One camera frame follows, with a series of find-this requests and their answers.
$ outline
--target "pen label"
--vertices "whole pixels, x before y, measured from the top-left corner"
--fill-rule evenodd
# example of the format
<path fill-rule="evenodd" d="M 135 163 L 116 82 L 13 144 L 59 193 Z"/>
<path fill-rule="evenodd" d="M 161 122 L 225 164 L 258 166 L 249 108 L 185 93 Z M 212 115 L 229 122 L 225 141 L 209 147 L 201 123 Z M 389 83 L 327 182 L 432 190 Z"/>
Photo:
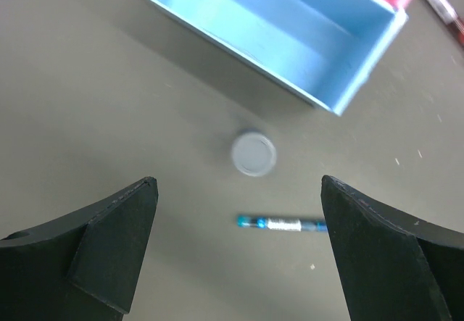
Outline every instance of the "pen label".
<path fill-rule="evenodd" d="M 457 13 L 447 0 L 427 0 L 434 11 L 440 16 L 445 24 L 450 24 L 457 19 Z"/>
<path fill-rule="evenodd" d="M 269 229 L 302 231 L 302 223 L 299 220 L 274 220 L 270 218 L 267 224 Z"/>

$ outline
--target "white bottle cap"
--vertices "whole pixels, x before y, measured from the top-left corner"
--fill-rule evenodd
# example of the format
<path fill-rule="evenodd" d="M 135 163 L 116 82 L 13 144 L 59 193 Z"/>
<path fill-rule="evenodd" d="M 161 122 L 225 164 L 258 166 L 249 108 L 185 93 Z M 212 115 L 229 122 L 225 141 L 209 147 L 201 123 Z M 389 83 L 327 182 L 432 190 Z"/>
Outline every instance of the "white bottle cap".
<path fill-rule="evenodd" d="M 248 132 L 240 135 L 232 145 L 232 161 L 248 176 L 264 176 L 276 165 L 277 151 L 263 134 Z"/>

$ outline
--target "dark gray surface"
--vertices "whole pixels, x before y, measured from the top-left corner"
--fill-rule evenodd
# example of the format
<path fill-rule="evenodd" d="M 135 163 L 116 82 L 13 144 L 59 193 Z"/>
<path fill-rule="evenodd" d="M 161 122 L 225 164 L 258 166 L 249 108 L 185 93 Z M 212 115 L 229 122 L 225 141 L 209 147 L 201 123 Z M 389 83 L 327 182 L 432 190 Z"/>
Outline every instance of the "dark gray surface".
<path fill-rule="evenodd" d="M 464 14 L 464 0 L 450 1 Z M 233 222 L 322 215 L 324 174 L 464 231 L 463 54 L 421 0 L 342 118 L 144 0 L 0 5 L 0 236 L 155 176 L 157 216 L 127 320 L 348 320 L 326 235 Z M 230 160 L 250 127 L 278 150 L 264 178 Z"/>

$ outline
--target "light blue box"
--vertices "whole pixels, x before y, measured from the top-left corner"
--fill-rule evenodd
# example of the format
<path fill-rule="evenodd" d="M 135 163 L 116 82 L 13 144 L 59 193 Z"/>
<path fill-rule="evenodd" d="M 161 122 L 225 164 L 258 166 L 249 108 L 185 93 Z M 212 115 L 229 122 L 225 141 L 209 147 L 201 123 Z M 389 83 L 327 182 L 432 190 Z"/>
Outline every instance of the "light blue box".
<path fill-rule="evenodd" d="M 384 0 L 151 1 L 338 115 L 407 21 Z"/>

